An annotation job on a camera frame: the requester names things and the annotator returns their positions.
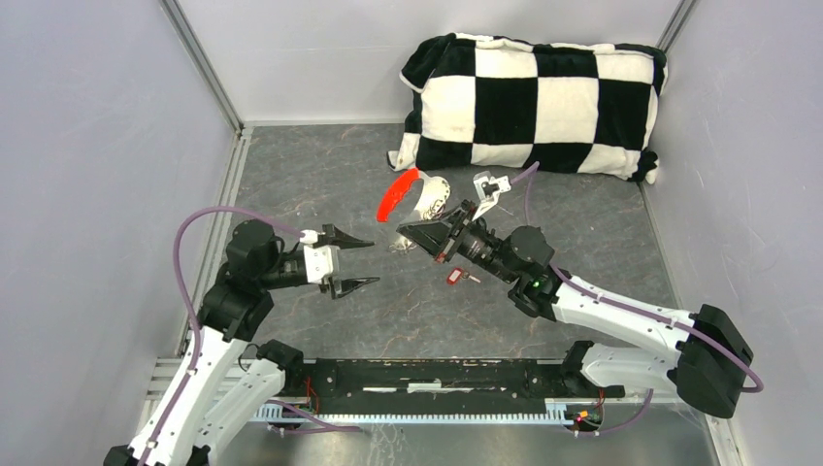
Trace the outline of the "red grey keyring holder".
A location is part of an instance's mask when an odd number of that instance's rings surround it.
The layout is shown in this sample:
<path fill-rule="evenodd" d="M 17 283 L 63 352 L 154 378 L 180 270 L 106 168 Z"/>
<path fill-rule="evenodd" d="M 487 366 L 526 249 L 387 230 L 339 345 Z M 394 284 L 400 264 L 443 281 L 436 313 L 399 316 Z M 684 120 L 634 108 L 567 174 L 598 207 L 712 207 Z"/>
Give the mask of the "red grey keyring holder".
<path fill-rule="evenodd" d="M 376 220 L 379 223 L 416 222 L 433 219 L 444 210 L 451 194 L 449 182 L 441 176 L 429 176 L 417 168 L 406 170 L 400 175 L 379 201 Z M 407 199 L 414 200 L 413 206 L 402 209 L 402 218 L 395 215 L 398 207 Z"/>

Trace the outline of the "red tag key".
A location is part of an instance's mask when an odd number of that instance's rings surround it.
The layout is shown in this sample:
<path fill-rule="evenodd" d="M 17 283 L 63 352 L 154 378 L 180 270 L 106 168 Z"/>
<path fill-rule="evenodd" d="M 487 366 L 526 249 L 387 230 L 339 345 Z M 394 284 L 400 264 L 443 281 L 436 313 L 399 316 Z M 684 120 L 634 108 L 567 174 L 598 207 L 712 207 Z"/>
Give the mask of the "red tag key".
<path fill-rule="evenodd" d="M 471 281 L 474 283 L 481 283 L 481 280 L 472 275 L 467 270 L 461 268 L 454 268 L 446 277 L 446 283 L 449 285 L 456 285 L 461 281 Z"/>

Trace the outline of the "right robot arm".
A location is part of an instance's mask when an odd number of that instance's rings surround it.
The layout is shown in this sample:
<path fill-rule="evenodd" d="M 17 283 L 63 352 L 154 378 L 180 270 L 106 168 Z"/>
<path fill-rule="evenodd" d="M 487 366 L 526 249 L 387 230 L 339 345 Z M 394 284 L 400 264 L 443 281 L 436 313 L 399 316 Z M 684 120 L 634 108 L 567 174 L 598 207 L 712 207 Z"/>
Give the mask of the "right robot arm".
<path fill-rule="evenodd" d="M 742 394 L 762 391 L 751 369 L 753 350 L 725 311 L 705 304 L 693 313 L 608 292 L 555 267 L 554 250 L 539 227 L 521 225 L 501 239 L 476 211 L 464 201 L 397 231 L 439 263 L 460 255 L 511 284 L 508 297 L 526 316 L 627 343 L 625 349 L 576 345 L 560 371 L 568 393 L 584 396 L 596 386 L 649 388 L 674 393 L 704 414 L 731 418 Z"/>

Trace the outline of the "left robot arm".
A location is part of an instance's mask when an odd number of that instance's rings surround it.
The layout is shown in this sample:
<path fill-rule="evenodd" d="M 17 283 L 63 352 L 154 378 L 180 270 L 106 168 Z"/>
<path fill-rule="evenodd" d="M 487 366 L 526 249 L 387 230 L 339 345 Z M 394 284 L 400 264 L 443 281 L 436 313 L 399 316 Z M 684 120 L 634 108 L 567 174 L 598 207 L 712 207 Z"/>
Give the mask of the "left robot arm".
<path fill-rule="evenodd" d="M 205 293 L 193 340 L 147 424 L 133 440 L 110 449 L 107 465 L 215 465 L 252 416 L 278 394 L 293 395 L 306 380 L 301 351 L 272 340 L 223 396 L 218 389 L 274 308 L 276 289 L 316 285 L 334 299 L 375 282 L 340 278 L 341 250 L 371 242 L 332 224 L 303 230 L 292 250 L 273 224 L 240 223 L 226 260 Z"/>

